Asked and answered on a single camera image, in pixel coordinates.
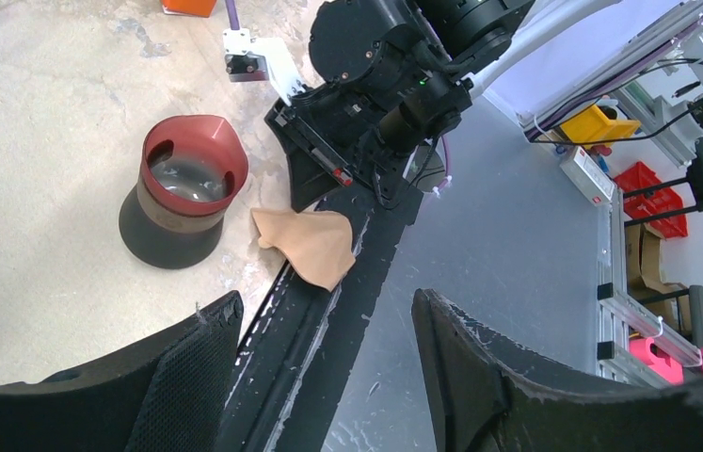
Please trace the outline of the brown paper coffee filter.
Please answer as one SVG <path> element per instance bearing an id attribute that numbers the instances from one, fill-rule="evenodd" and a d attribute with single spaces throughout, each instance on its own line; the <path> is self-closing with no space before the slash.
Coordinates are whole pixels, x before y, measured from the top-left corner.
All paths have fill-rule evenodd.
<path id="1" fill-rule="evenodd" d="M 254 208 L 258 245 L 278 250 L 306 283 L 332 291 L 355 264 L 349 219 L 334 211 Z"/>

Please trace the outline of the pink teleoperation arm base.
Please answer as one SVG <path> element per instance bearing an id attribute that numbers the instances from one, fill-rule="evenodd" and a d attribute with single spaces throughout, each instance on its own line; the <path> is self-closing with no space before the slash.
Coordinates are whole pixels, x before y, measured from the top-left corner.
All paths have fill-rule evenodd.
<path id="1" fill-rule="evenodd" d="M 697 368 L 703 375 L 703 348 L 700 351 L 702 364 Z M 667 352 L 658 348 L 655 345 L 654 338 L 631 339 L 629 341 L 629 352 L 666 382 L 672 384 L 682 384 L 684 382 L 682 364 Z"/>

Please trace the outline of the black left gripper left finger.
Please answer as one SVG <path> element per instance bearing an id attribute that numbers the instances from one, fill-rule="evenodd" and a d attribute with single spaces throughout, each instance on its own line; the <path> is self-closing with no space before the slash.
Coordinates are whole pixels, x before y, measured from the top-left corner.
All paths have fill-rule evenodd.
<path id="1" fill-rule="evenodd" d="M 231 291 L 101 358 L 0 385 L 0 451 L 217 451 L 243 313 Z"/>

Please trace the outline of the red and black pitcher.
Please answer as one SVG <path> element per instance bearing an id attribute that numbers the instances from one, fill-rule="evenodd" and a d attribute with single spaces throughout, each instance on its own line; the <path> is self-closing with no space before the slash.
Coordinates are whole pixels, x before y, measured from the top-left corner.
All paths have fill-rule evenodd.
<path id="1" fill-rule="evenodd" d="M 248 178 L 248 157 L 232 125 L 215 115 L 155 124 L 141 148 L 136 185 L 120 208 L 120 237 L 136 258 L 183 269 L 216 248 L 224 217 Z"/>

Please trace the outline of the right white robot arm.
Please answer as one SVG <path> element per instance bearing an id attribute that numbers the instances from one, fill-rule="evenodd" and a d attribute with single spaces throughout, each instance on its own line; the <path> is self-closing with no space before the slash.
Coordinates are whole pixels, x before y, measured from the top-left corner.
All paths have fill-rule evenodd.
<path id="1" fill-rule="evenodd" d="M 395 208 L 409 159 L 434 151 L 475 97 L 602 1 L 328 1 L 309 56 L 322 84 L 276 102 L 266 123 L 285 152 L 302 211 L 360 184 Z"/>

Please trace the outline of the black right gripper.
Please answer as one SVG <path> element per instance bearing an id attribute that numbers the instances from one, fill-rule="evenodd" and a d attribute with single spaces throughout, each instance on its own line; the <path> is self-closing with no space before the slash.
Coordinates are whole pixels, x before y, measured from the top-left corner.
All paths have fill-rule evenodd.
<path id="1" fill-rule="evenodd" d="M 404 175 L 409 158 L 421 146 L 435 151 L 460 124 L 472 87 L 469 78 L 424 75 L 390 111 L 339 83 L 308 89 L 289 104 L 276 101 L 264 121 L 286 156 L 291 208 L 301 212 L 357 184 L 396 209 L 417 184 Z"/>

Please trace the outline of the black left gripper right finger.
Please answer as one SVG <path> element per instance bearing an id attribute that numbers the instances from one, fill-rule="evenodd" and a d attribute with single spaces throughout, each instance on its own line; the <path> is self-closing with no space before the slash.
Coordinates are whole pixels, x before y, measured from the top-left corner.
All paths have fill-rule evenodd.
<path id="1" fill-rule="evenodd" d="M 432 289 L 413 297 L 440 451 L 703 451 L 703 378 L 662 389 L 542 356 Z"/>

